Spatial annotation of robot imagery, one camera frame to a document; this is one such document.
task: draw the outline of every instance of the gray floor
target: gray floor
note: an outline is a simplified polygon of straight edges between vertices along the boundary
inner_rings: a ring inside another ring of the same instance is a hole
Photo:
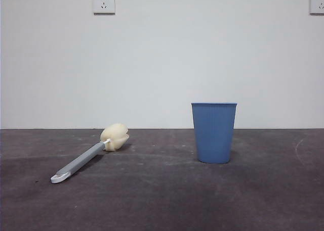
[[[224,165],[197,161],[191,129],[130,130],[51,184],[100,133],[2,130],[2,230],[324,230],[324,129],[235,130]]]

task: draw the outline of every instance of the blue plastic cup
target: blue plastic cup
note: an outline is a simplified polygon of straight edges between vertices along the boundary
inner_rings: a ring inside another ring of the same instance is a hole
[[[229,161],[237,103],[191,103],[198,160]]]

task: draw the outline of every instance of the sponge brush head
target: sponge brush head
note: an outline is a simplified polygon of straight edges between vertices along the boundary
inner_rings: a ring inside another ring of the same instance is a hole
[[[110,138],[110,142],[105,144],[105,150],[114,152],[120,149],[130,137],[127,132],[128,128],[125,125],[116,123],[103,130],[100,135],[100,141],[104,142]]]

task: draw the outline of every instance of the wall socket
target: wall socket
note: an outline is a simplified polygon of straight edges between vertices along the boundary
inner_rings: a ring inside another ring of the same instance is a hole
[[[309,13],[324,14],[324,0],[310,0]]]
[[[94,14],[115,14],[115,0],[93,0]]]

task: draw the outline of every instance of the gray plastic handle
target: gray plastic handle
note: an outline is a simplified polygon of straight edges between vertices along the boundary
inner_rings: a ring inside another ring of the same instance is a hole
[[[68,163],[66,166],[61,168],[59,171],[56,172],[57,175],[65,174],[70,172],[70,175],[73,175],[78,169],[88,163],[93,157],[95,157],[100,151],[104,150],[105,144],[104,143],[97,143],[93,147],[89,148],[79,157]]]

